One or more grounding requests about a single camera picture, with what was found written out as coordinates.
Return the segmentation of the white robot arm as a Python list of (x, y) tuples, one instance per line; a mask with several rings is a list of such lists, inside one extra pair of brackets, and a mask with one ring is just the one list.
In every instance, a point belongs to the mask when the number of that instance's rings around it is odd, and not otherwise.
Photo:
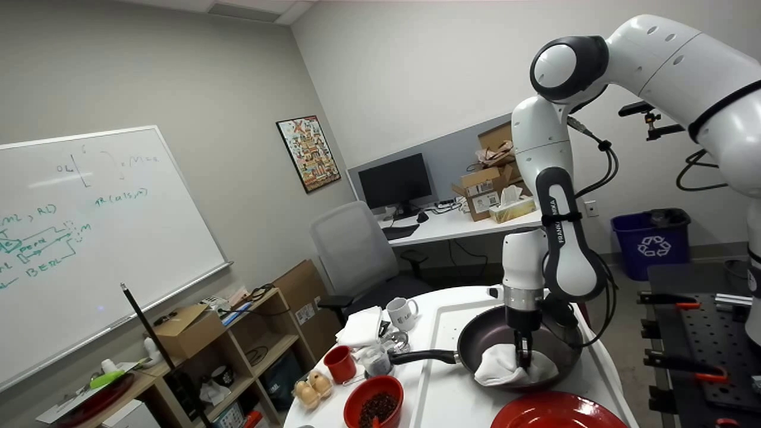
[(746, 251), (761, 251), (761, 61), (674, 18), (637, 15), (612, 36), (543, 46), (528, 71), (532, 95), (511, 110), (513, 156), (543, 226), (507, 243), (507, 310), (517, 362), (531, 363), (538, 300), (581, 301), (605, 287), (572, 185), (569, 119), (618, 85), (666, 114), (712, 156), (720, 184), (748, 200)]

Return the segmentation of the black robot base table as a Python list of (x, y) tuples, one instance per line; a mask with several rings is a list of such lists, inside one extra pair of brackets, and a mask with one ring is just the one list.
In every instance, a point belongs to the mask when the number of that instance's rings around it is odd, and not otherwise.
[(746, 266), (658, 265), (646, 270), (644, 363), (656, 370), (649, 410), (666, 428), (761, 428), (758, 345), (748, 318)]

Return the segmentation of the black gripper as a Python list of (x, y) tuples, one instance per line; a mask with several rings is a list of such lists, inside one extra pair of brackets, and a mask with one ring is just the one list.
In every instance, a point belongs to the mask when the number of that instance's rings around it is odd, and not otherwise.
[(528, 374), (532, 366), (532, 337), (531, 332), (540, 328), (543, 314), (540, 312), (507, 312), (507, 323), (513, 328), (517, 341), (517, 363)]

